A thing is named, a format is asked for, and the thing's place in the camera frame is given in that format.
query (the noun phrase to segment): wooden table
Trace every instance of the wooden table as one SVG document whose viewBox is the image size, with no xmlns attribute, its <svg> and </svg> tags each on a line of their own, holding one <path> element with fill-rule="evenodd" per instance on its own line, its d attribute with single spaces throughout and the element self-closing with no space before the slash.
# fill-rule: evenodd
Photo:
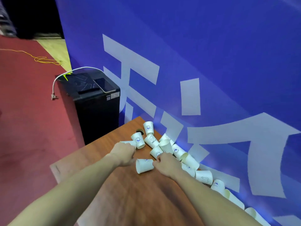
<svg viewBox="0 0 301 226">
<path fill-rule="evenodd" d="M 144 122 L 138 117 L 52 164 L 50 168 L 57 182 L 100 160 L 115 143 L 131 140 L 137 129 L 143 129 Z M 159 140 L 161 135 L 155 131 L 155 137 Z M 137 149 L 134 157 L 154 159 L 150 151 L 146 145 Z M 135 164 L 119 167 L 107 178 L 77 223 L 79 226 L 203 225 L 174 181 L 156 169 L 139 175 Z"/>
</svg>

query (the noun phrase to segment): cup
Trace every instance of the cup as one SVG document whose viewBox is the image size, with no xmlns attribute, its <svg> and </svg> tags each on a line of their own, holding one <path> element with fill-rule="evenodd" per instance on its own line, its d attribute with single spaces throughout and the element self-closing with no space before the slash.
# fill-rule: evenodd
<svg viewBox="0 0 301 226">
<path fill-rule="evenodd" d="M 161 142 L 159 143 L 159 146 L 162 149 L 162 151 L 164 151 L 166 153 L 173 154 L 173 151 L 172 151 L 172 148 L 171 148 L 171 144 L 170 144 L 170 140 L 168 140 L 168 139 L 161 140 Z"/>
<path fill-rule="evenodd" d="M 151 156 L 153 156 L 155 159 L 157 159 L 157 156 L 161 153 L 163 153 L 163 151 L 159 145 L 150 151 Z"/>
<path fill-rule="evenodd" d="M 145 130 L 145 134 L 146 136 L 148 136 L 149 134 L 155 134 L 155 131 L 153 129 L 153 122 L 151 121 L 146 121 L 144 124 L 143 124 L 143 127 L 144 127 L 144 130 Z"/>
<path fill-rule="evenodd" d="M 211 186 L 211 189 L 219 192 L 221 195 L 224 195 L 224 193 L 225 193 L 225 184 L 220 179 L 215 179 L 212 186 Z"/>
<path fill-rule="evenodd" d="M 180 161 L 183 158 L 186 158 L 188 155 L 188 153 L 186 151 L 184 151 L 182 148 L 180 148 L 176 143 L 174 145 L 172 145 L 172 151 L 173 151 L 173 154 L 175 155 L 175 157 Z"/>
<path fill-rule="evenodd" d="M 237 197 L 235 197 L 229 190 L 225 189 L 224 197 L 227 198 L 229 201 L 233 202 L 238 207 L 244 209 L 243 202 L 241 202 Z"/>
<path fill-rule="evenodd" d="M 138 159 L 136 160 L 136 170 L 138 174 L 141 174 L 146 171 L 153 169 L 153 160 L 152 159 Z"/>
<path fill-rule="evenodd" d="M 187 154 L 186 157 L 183 156 L 182 162 L 187 166 L 190 166 L 195 171 L 200 167 L 200 164 L 190 154 Z"/>
<path fill-rule="evenodd" d="M 211 171 L 195 171 L 196 179 L 202 183 L 211 185 L 213 177 Z"/>
<path fill-rule="evenodd" d="M 147 137 L 145 137 L 144 142 L 147 143 L 152 149 L 159 145 L 158 140 L 152 133 L 150 133 Z"/>
<path fill-rule="evenodd" d="M 255 209 L 246 208 L 245 212 L 258 221 L 263 226 L 271 226 Z"/>
<path fill-rule="evenodd" d="M 181 163 L 181 164 L 182 164 L 182 169 L 184 171 L 188 172 L 192 177 L 195 177 L 195 171 L 191 167 L 187 166 L 184 163 Z"/>
<path fill-rule="evenodd" d="M 131 141 L 120 141 L 121 143 L 129 143 L 130 145 L 134 146 L 135 148 L 137 148 L 136 142 L 134 140 Z"/>
<path fill-rule="evenodd" d="M 175 143 L 174 141 L 171 140 L 171 138 L 168 135 L 166 135 L 166 133 L 164 133 L 164 135 L 160 138 L 159 142 L 161 142 L 161 140 L 170 140 L 171 146 L 174 145 Z"/>
<path fill-rule="evenodd" d="M 136 146 L 138 149 L 143 148 L 145 146 L 145 142 L 141 135 L 141 132 L 136 132 L 131 136 L 132 140 L 136 142 Z"/>
</svg>

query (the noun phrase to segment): person's right arm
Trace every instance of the person's right arm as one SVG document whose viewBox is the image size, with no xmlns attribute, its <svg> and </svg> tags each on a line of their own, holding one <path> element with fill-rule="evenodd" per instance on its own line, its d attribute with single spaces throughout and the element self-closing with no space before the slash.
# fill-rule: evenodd
<svg viewBox="0 0 301 226">
<path fill-rule="evenodd" d="M 157 158 L 154 167 L 180 186 L 206 226 L 261 226 L 240 207 L 190 176 L 171 153 Z"/>
</svg>

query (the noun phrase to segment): smartphone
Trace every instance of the smartphone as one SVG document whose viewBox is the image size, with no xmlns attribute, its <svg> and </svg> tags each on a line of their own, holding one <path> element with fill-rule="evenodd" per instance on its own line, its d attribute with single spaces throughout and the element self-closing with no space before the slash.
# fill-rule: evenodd
<svg viewBox="0 0 301 226">
<path fill-rule="evenodd" d="M 94 79 L 94 82 L 103 90 L 105 93 L 116 91 L 114 87 L 104 78 Z"/>
</svg>

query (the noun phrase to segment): white sticker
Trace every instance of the white sticker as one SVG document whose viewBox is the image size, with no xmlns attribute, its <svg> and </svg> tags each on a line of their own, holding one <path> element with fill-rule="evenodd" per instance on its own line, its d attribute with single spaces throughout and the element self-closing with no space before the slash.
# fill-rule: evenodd
<svg viewBox="0 0 301 226">
<path fill-rule="evenodd" d="M 118 98 L 119 96 L 120 96 L 120 92 L 112 93 L 111 94 L 111 99 Z"/>
</svg>

